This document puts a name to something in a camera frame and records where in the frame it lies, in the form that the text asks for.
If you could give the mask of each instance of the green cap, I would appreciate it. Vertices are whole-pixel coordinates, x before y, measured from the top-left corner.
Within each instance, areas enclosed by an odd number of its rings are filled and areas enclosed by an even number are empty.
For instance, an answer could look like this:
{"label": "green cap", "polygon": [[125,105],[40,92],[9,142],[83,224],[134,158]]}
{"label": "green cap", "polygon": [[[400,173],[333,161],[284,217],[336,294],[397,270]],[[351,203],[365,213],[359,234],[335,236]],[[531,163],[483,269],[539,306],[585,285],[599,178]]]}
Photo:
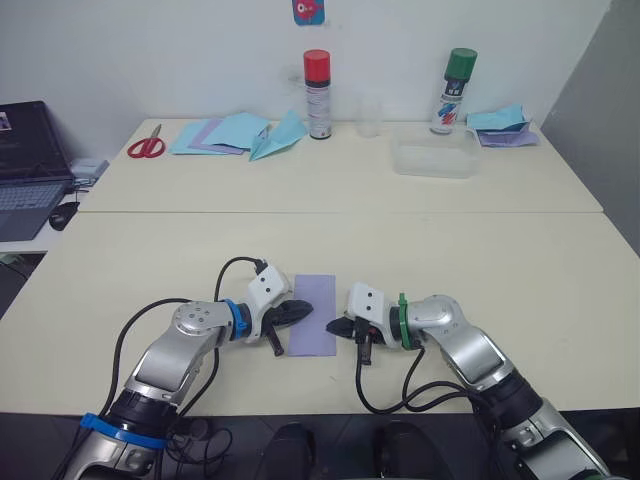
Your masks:
{"label": "green cap", "polygon": [[451,50],[447,70],[444,72],[445,78],[455,78],[458,80],[469,80],[473,66],[476,64],[478,52],[470,48],[454,48]]}

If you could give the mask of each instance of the scissors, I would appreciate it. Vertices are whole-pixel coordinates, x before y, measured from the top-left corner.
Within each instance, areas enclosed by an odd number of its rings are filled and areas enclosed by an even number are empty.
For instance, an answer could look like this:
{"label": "scissors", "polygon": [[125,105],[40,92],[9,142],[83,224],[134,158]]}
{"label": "scissors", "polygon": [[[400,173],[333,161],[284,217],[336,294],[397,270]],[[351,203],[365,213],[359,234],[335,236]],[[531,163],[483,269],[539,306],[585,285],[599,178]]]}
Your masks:
{"label": "scissors", "polygon": [[127,153],[131,158],[155,158],[162,155],[165,151],[166,145],[162,139],[158,138],[160,128],[162,124],[153,129],[153,133],[149,138],[143,138],[142,140],[134,143],[129,147]]}

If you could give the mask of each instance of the laptop keyboard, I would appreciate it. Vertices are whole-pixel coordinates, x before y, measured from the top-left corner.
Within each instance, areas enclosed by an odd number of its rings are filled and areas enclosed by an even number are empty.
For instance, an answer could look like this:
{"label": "laptop keyboard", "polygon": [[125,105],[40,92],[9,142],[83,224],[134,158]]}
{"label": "laptop keyboard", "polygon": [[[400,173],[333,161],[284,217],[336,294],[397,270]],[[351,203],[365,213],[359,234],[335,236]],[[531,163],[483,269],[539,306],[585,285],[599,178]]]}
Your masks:
{"label": "laptop keyboard", "polygon": [[24,187],[0,188],[0,210],[25,210],[28,208],[47,208],[62,185],[29,185]]}

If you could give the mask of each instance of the laptop screen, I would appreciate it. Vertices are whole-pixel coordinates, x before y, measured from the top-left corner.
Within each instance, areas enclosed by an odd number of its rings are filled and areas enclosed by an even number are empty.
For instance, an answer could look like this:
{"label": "laptop screen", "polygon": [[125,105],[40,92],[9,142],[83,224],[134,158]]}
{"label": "laptop screen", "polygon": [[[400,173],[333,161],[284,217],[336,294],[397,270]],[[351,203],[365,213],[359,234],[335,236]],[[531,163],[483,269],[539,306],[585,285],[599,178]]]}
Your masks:
{"label": "laptop screen", "polygon": [[0,105],[0,181],[70,178],[44,102]]}

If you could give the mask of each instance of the blue ring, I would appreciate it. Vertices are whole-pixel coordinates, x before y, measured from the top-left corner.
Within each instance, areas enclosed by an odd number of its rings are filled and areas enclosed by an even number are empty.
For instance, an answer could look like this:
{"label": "blue ring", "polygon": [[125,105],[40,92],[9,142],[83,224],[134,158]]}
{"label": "blue ring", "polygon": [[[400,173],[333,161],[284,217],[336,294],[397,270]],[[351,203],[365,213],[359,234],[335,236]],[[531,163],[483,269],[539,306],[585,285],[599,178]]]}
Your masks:
{"label": "blue ring", "polygon": [[146,437],[137,433],[127,432],[118,427],[108,424],[93,413],[86,413],[80,421],[80,426],[100,432],[107,437],[121,440],[125,443],[132,443],[139,447],[151,448],[153,450],[163,450],[167,446],[167,441],[162,438]]}
{"label": "blue ring", "polygon": [[235,322],[235,325],[236,325],[236,328],[235,328],[236,335],[234,338],[232,338],[232,340],[237,340],[238,338],[242,337],[242,333],[247,328],[249,328],[249,325],[247,325],[247,323],[244,321],[244,318],[242,318],[242,312],[240,312],[240,309],[235,303],[233,303],[233,301],[229,300],[228,298],[225,298],[223,302],[229,305],[229,309],[231,310],[231,313],[233,315],[233,321]]}

